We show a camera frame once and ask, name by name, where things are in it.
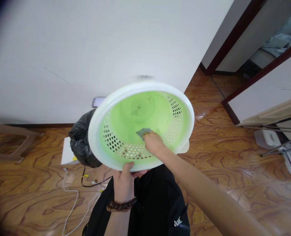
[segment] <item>wooden stool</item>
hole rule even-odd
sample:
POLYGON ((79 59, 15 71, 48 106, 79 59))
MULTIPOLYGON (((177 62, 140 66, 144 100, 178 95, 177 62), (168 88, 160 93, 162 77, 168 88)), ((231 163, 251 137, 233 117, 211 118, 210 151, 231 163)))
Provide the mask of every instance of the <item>wooden stool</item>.
POLYGON ((34 132, 25 128, 12 127, 8 125, 0 125, 0 133, 23 135, 27 138, 21 144, 21 146, 11 154, 0 153, 0 162, 15 161, 21 162, 24 157, 21 154, 31 145, 36 137, 42 137, 44 133, 34 132))

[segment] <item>brown bracelet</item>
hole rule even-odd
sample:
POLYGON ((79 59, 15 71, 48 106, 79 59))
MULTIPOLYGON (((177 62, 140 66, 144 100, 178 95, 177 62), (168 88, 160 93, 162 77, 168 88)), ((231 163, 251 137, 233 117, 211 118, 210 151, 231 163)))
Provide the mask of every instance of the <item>brown bracelet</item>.
POLYGON ((129 211, 133 205, 136 203, 136 197, 126 203, 116 203, 114 200, 111 200, 109 205, 106 207, 106 210, 112 211, 129 211))

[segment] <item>brown door frame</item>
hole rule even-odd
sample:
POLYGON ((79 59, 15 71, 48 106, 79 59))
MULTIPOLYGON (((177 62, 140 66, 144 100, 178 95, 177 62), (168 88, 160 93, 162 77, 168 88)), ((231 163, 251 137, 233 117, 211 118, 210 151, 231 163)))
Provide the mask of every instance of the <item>brown door frame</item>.
POLYGON ((238 120, 234 111, 231 109, 228 102, 231 101, 236 96, 238 96, 239 94, 241 94, 251 85, 253 85, 255 82, 259 81, 261 78, 266 76, 270 71, 274 70, 276 67, 278 67, 280 64, 282 64, 284 61, 286 61, 290 57, 291 57, 291 47, 287 51, 285 51, 282 55, 280 55, 278 58, 276 58, 274 61, 272 61, 269 65, 263 68, 258 74, 256 74, 254 77, 249 79, 247 83, 242 85, 240 88, 238 88, 236 91, 234 91, 231 95, 229 95, 227 98, 225 98, 222 101, 222 105, 227 111, 234 125, 238 125, 240 121, 238 120))
POLYGON ((222 62, 222 60, 225 58, 225 56, 228 54, 231 48, 235 45, 237 40, 249 26, 254 17, 258 14, 258 12, 263 7, 265 2, 266 0, 252 0, 249 3, 246 10, 236 23, 235 27, 230 32, 229 36, 227 37, 227 39, 225 40, 225 42, 223 43, 223 45, 221 46, 213 60, 211 61, 208 68, 206 68, 205 71, 203 71, 205 75, 214 74, 216 68, 219 66, 219 64, 222 62))

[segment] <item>hand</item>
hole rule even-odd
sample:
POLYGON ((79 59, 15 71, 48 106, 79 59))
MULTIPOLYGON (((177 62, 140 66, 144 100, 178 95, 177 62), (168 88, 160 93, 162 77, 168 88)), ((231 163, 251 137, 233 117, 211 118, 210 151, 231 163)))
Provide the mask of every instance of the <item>hand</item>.
POLYGON ((143 138, 145 141, 145 148, 154 156, 157 156, 158 153, 166 147, 161 137, 153 131, 145 133, 143 138))
POLYGON ((130 173, 134 162, 126 163, 122 171, 116 170, 114 178, 114 192, 116 203, 126 203, 135 197, 134 179, 146 173, 146 170, 130 173))

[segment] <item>white box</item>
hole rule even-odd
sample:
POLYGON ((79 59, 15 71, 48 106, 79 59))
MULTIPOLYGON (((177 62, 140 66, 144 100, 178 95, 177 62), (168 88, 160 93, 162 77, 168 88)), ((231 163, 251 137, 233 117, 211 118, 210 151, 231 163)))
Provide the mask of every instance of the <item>white box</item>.
POLYGON ((260 129, 254 132, 256 143, 260 147, 273 149, 281 144, 276 132, 260 129))
POLYGON ((74 165, 79 163, 79 161, 73 154, 73 151, 71 150, 70 140, 70 137, 66 137, 64 139, 63 155, 61 157, 62 165, 74 165))

